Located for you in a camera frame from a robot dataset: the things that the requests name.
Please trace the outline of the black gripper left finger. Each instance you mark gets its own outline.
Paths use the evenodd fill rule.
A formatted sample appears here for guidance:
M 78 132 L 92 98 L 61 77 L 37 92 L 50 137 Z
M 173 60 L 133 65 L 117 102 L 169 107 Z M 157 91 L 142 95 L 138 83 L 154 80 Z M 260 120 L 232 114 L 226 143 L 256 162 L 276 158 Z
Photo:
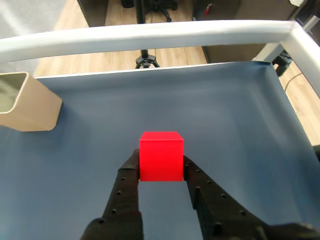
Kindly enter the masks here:
M 135 149 L 119 168 L 102 216 L 88 224 L 82 240 L 144 239 L 142 214 L 139 211 L 139 159 L 139 150 Z

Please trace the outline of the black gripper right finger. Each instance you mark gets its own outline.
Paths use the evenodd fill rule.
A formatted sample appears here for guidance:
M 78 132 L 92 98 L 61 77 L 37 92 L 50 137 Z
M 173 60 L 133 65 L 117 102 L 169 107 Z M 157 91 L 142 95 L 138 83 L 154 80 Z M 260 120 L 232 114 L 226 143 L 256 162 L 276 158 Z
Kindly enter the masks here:
M 205 240 L 318 240 L 319 231 L 306 224 L 269 225 L 223 190 L 188 157 L 183 179 Z

